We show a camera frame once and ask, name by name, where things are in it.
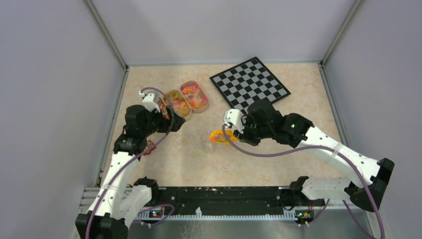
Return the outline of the clear glass jar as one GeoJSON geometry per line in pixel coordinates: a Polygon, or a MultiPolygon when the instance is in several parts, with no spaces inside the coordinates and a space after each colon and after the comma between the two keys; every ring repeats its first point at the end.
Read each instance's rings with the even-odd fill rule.
{"type": "Polygon", "coordinates": [[[212,133],[213,131],[204,131],[201,134],[202,150],[206,154],[211,154],[216,149],[216,144],[211,140],[212,133]]]}

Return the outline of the yellow plastic scoop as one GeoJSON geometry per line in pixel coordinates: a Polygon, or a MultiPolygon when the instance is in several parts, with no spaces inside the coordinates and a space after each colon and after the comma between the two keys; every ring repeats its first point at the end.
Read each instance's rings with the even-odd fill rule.
{"type": "MultiPolygon", "coordinates": [[[[225,131],[226,134],[228,135],[229,139],[232,142],[237,141],[238,139],[233,135],[233,131],[232,130],[226,130],[225,131]]],[[[211,133],[210,135],[210,141],[214,142],[214,143],[219,143],[219,144],[225,144],[225,145],[229,145],[228,140],[226,139],[226,137],[224,136],[223,131],[220,130],[215,130],[211,133]]]]}

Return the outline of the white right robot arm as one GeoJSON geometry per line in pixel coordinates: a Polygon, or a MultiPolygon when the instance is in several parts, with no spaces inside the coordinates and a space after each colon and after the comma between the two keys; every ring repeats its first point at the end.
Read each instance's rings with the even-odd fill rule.
{"type": "Polygon", "coordinates": [[[368,212],[380,208],[395,167],[392,160],[362,155],[331,138],[302,115],[282,115],[268,100],[254,102],[246,114],[229,109],[223,121],[228,128],[235,127],[233,135],[240,142],[257,146],[263,139],[272,139],[292,147],[290,153],[303,150],[343,173],[343,177],[330,179],[299,177],[290,184],[296,204],[349,199],[368,212]]]}

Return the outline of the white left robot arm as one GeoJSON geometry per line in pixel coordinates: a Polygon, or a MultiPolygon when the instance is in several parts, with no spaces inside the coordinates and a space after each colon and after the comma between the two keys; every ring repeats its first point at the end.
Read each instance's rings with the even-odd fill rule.
{"type": "Polygon", "coordinates": [[[185,119],[170,107],[167,117],[157,109],[149,111],[142,105],[127,108],[125,125],[114,143],[111,163],[100,190],[86,213],[78,214],[75,226],[82,239],[125,239],[141,209],[159,201],[158,190],[151,186],[134,185],[125,190],[132,171],[142,155],[150,151],[147,139],[158,132],[167,136],[177,132],[185,119]]]}

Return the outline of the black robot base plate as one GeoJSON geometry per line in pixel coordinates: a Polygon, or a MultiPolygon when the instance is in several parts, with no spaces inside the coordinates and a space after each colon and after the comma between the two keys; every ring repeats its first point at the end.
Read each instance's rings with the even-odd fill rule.
{"type": "Polygon", "coordinates": [[[281,215],[300,207],[324,206],[324,199],[310,201],[288,187],[159,187],[152,191],[147,207],[171,204],[173,215],[205,216],[281,215]]]}

